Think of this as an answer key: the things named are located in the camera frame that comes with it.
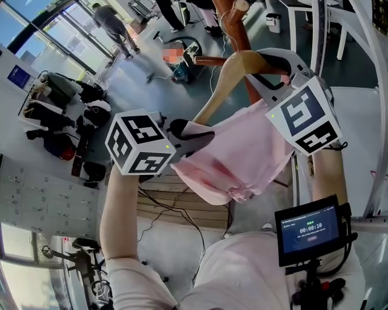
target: blue sign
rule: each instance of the blue sign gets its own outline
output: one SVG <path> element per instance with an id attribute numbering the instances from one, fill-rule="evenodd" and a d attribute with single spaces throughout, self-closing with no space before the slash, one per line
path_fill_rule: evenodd
<path id="1" fill-rule="evenodd" d="M 10 80 L 12 83 L 23 89 L 25 85 L 27 84 L 28 80 L 30 79 L 30 75 L 25 72 L 21 67 L 18 65 L 15 65 L 11 71 L 11 73 L 8 75 L 8 80 Z"/>

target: white t-shirt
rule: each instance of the white t-shirt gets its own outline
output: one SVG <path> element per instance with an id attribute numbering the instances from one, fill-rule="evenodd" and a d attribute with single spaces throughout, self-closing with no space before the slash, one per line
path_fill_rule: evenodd
<path id="1" fill-rule="evenodd" d="M 339 250 L 323 256 L 318 272 L 338 266 L 343 255 L 344 250 Z M 115 310 L 172 310 L 174 306 L 178 310 L 288 310 L 299 281 L 306 279 L 306 272 L 284 274 L 272 232 L 249 232 L 212 245 L 202 260 L 195 287 L 180 301 L 172 297 L 155 271 L 136 260 L 108 260 L 107 270 Z M 346 281 L 346 286 L 344 299 L 335 309 L 359 309 L 365 279 L 353 248 L 341 270 L 321 282 L 338 277 Z"/>

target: small monitor screen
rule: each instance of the small monitor screen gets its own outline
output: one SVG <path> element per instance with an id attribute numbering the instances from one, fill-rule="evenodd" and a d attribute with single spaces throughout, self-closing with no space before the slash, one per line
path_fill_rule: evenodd
<path id="1" fill-rule="evenodd" d="M 339 237 L 334 206 L 280 222 L 285 253 L 311 248 Z"/>

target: trash bin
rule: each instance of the trash bin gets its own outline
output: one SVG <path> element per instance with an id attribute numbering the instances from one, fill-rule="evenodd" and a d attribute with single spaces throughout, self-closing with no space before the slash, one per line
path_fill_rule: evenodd
<path id="1" fill-rule="evenodd" d="M 280 33 L 280 14 L 269 13 L 266 16 L 269 31 Z"/>

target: white cabinet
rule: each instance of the white cabinet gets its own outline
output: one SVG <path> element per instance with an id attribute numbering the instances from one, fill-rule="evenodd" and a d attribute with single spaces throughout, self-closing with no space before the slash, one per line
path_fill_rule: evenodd
<path id="1" fill-rule="evenodd" d="M 50 176 L 35 171 L 27 171 L 25 175 L 24 188 L 48 195 L 50 189 Z"/>
<path id="2" fill-rule="evenodd" d="M 9 183 L 0 183 L 0 203 L 5 206 L 22 206 L 22 188 Z"/>
<path id="3" fill-rule="evenodd" d="M 99 191 L 0 155 L 0 222 L 54 236 L 95 238 Z"/>
<path id="4" fill-rule="evenodd" d="M 47 196 L 38 194 L 31 190 L 25 190 L 23 195 L 23 210 L 47 213 Z"/>

